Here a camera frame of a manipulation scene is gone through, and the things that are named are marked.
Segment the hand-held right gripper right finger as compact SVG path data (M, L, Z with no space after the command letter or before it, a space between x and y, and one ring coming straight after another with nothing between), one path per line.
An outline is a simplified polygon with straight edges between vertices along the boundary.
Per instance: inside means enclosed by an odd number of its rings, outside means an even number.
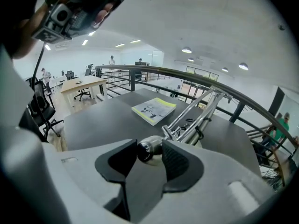
M203 162L197 156L177 147L168 140L162 142L162 162L167 179L163 185L163 193L186 192L204 174Z

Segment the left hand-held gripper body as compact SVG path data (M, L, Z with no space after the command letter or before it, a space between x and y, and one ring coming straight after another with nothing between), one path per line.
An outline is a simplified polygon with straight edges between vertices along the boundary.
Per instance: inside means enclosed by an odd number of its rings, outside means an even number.
M46 0L49 9L32 37L59 43L97 30L92 22L105 5L116 9L124 0Z

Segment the person's left hand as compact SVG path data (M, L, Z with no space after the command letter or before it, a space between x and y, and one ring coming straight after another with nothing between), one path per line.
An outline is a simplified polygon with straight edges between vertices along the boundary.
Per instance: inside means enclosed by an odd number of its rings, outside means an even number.
M67 3L68 0L59 0L62 3ZM98 28L99 25L105 20L105 17L114 9L114 2L107 3L97 14L91 22L91 27Z

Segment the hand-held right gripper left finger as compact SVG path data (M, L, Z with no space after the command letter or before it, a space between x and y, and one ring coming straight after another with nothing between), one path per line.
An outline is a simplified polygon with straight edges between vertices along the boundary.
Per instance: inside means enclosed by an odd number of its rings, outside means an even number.
M104 208L127 221L130 220L130 212L126 194L126 178L136 159L137 141L128 140L121 146L100 155L95 161L97 172L107 182L121 186L118 196L106 203Z

